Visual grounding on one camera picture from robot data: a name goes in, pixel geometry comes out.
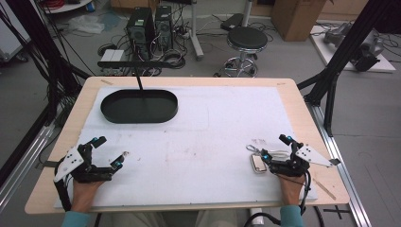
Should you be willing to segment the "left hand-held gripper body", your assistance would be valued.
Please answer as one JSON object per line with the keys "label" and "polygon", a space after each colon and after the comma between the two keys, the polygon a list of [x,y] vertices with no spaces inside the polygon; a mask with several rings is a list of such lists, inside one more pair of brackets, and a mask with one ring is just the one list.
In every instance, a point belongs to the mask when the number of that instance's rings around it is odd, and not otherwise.
{"label": "left hand-held gripper body", "polygon": [[113,176],[111,167],[97,167],[92,164],[93,148],[94,146],[88,143],[70,149],[56,168],[53,182],[60,182],[68,174],[79,183],[110,181]]}

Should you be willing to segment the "silver keychain with white cord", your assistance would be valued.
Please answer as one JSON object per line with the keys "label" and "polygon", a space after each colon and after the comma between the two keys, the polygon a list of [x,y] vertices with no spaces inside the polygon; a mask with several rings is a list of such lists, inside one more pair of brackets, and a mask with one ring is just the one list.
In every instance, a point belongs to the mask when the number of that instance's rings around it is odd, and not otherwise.
{"label": "silver keychain with white cord", "polygon": [[268,170],[268,167],[269,167],[261,160],[261,154],[268,153],[269,155],[272,156],[272,164],[271,165],[283,164],[290,157],[289,152],[285,151],[285,150],[267,150],[264,148],[259,149],[253,145],[247,145],[246,149],[252,153],[252,155],[250,156],[250,159],[251,159],[253,171],[255,173],[264,173]]}

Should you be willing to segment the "black oval tray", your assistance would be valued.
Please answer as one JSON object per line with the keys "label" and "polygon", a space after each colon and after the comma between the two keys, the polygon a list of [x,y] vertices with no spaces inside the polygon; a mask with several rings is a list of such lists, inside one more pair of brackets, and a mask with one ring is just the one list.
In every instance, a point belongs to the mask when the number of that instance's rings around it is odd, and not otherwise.
{"label": "black oval tray", "polygon": [[178,111],[178,98],[167,90],[122,89],[100,105],[104,117],[116,124],[164,123]]}

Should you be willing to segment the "person's right hand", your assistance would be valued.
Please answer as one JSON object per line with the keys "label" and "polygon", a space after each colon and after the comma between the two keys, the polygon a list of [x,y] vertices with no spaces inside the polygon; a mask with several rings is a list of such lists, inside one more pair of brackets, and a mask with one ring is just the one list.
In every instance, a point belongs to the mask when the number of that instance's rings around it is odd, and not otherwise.
{"label": "person's right hand", "polygon": [[301,189],[305,183],[305,176],[289,177],[277,175],[282,191],[282,202],[284,205],[298,205],[300,202]]}

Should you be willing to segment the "person's left hand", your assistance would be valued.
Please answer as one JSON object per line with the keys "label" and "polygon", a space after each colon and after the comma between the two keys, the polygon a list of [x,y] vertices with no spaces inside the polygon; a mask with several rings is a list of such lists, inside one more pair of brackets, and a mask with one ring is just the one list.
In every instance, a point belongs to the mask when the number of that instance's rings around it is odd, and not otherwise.
{"label": "person's left hand", "polygon": [[103,182],[79,183],[73,181],[73,202],[71,210],[74,212],[88,213],[93,205],[96,192]]}

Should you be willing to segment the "wooden table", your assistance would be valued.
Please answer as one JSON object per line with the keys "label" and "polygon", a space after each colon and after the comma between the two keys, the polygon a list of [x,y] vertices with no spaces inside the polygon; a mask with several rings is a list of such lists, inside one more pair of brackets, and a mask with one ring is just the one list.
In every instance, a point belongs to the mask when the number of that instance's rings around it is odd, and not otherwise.
{"label": "wooden table", "polygon": [[[334,154],[336,144],[324,129],[322,110],[305,103],[293,79],[142,77],[141,81],[146,88],[151,86],[163,88],[168,86],[188,88],[196,86],[275,88],[284,103],[289,122],[297,138],[306,140],[309,145],[316,148],[324,157]],[[61,130],[61,135],[50,153],[50,158],[52,160],[61,158],[68,149],[76,144],[99,89],[125,85],[135,87],[137,82],[129,77],[92,77],[87,79]],[[53,207],[58,194],[53,185],[52,176],[53,170],[51,168],[47,167],[42,171],[26,202],[25,212],[27,214],[49,215],[63,212],[62,209]],[[315,205],[345,204],[350,200],[349,193],[337,169],[331,170],[322,166],[313,166],[311,168],[311,176],[318,186],[319,197],[313,202]]]}

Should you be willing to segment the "white foam mat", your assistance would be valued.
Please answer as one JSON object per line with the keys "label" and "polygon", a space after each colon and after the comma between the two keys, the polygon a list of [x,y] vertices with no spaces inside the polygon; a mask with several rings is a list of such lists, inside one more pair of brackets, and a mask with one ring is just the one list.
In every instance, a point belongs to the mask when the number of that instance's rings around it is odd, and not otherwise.
{"label": "white foam mat", "polygon": [[285,150],[292,135],[285,106],[274,87],[171,87],[176,115],[165,123],[114,124],[100,110],[112,87],[99,90],[78,138],[105,143],[93,153],[97,166],[120,154],[126,159],[96,193],[96,207],[157,208],[162,205],[274,202],[280,185],[269,172],[253,171],[249,145]]}

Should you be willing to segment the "black bar on pole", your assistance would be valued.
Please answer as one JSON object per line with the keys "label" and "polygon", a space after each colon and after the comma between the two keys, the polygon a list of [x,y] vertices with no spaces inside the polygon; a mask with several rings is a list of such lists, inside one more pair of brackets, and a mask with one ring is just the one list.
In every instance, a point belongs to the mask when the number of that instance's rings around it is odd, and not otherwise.
{"label": "black bar on pole", "polygon": [[97,63],[99,67],[102,68],[117,68],[117,67],[129,67],[129,68],[134,68],[135,71],[135,77],[137,79],[137,83],[139,85],[139,89],[143,91],[143,84],[140,79],[139,73],[137,72],[137,69],[139,67],[145,67],[145,68],[154,68],[154,67],[160,67],[160,68],[172,68],[172,64],[169,62],[165,61],[99,61]]}

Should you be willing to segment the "white flat box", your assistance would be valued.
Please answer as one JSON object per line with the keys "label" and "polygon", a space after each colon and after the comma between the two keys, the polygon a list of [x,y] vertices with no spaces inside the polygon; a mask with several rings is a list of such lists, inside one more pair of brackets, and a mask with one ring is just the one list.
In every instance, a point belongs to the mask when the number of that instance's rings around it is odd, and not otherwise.
{"label": "white flat box", "polygon": [[101,61],[123,61],[125,54],[123,50],[106,49]]}

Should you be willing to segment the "black round stool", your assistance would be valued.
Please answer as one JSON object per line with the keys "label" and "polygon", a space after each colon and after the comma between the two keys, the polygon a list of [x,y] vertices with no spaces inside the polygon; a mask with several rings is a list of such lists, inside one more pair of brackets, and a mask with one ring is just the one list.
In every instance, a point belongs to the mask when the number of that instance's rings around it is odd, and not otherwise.
{"label": "black round stool", "polygon": [[239,52],[223,63],[220,72],[229,78],[248,76],[255,78],[258,67],[255,63],[256,54],[263,51],[268,44],[267,35],[254,27],[238,26],[231,29],[227,35],[227,44]]}

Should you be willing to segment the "clear plastic bag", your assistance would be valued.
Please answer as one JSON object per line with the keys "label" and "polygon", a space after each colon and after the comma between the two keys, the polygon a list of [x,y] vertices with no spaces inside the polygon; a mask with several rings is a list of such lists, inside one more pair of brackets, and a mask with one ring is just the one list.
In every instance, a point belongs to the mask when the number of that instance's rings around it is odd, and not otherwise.
{"label": "clear plastic bag", "polygon": [[92,15],[74,17],[68,21],[68,25],[71,30],[90,34],[100,34],[105,28],[105,25],[99,22],[99,18]]}

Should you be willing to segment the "cardboard box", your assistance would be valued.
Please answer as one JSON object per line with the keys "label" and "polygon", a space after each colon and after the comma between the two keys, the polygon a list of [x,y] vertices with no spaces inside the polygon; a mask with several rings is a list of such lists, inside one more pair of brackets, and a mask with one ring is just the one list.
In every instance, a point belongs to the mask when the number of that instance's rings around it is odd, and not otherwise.
{"label": "cardboard box", "polygon": [[275,0],[271,21],[285,42],[304,42],[326,0]]}

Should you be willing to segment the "black flat case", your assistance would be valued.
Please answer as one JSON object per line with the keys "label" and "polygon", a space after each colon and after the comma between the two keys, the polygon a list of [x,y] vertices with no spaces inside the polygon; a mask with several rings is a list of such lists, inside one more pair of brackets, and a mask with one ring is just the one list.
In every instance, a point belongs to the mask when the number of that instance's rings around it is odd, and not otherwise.
{"label": "black flat case", "polygon": [[242,25],[243,14],[242,13],[235,13],[230,18],[226,19],[220,24],[220,28],[226,31],[230,31],[233,28]]}

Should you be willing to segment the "grey stand leg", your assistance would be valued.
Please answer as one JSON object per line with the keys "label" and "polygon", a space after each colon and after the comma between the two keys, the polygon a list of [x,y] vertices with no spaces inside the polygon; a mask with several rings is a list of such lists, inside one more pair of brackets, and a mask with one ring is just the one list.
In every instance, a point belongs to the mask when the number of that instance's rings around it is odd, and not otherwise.
{"label": "grey stand leg", "polygon": [[191,29],[189,30],[190,40],[193,44],[195,56],[197,61],[201,61],[204,57],[201,43],[197,36],[197,0],[190,0],[191,2]]}

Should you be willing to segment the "white round table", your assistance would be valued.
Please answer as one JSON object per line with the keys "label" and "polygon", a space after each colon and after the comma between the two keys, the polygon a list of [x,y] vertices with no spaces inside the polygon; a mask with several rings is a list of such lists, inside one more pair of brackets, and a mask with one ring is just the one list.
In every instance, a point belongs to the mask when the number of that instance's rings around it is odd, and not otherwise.
{"label": "white round table", "polygon": [[81,8],[92,12],[96,9],[93,0],[41,0],[40,7],[48,13],[61,13]]}

